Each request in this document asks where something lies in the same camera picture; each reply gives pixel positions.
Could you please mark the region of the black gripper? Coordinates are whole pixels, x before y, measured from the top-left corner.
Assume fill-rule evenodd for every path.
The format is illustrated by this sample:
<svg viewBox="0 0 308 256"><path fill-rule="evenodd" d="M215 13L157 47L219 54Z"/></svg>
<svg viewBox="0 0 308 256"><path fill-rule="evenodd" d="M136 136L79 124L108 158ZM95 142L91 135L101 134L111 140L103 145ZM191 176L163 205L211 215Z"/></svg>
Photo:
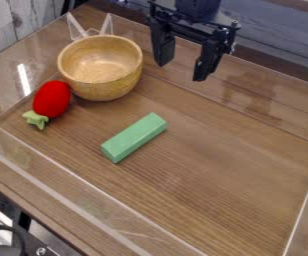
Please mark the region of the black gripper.
<svg viewBox="0 0 308 256"><path fill-rule="evenodd" d="M223 52L234 48L239 22L220 10L222 0L148 0L149 16L159 20L149 23L153 60L164 66L174 58L175 37L171 28L182 37L207 37L202 43L200 56L194 66L194 81L204 81L215 71Z"/></svg>

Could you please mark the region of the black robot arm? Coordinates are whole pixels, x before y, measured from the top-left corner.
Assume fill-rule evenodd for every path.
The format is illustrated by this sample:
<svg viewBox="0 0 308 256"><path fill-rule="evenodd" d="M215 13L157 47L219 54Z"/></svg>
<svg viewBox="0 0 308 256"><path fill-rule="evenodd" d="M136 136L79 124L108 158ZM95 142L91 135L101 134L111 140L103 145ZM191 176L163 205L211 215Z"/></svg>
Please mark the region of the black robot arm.
<svg viewBox="0 0 308 256"><path fill-rule="evenodd" d="M148 0L147 22L153 60L164 66L175 55L175 37L200 45L194 81L215 72L222 55L234 50L239 22L220 10L220 0Z"/></svg>

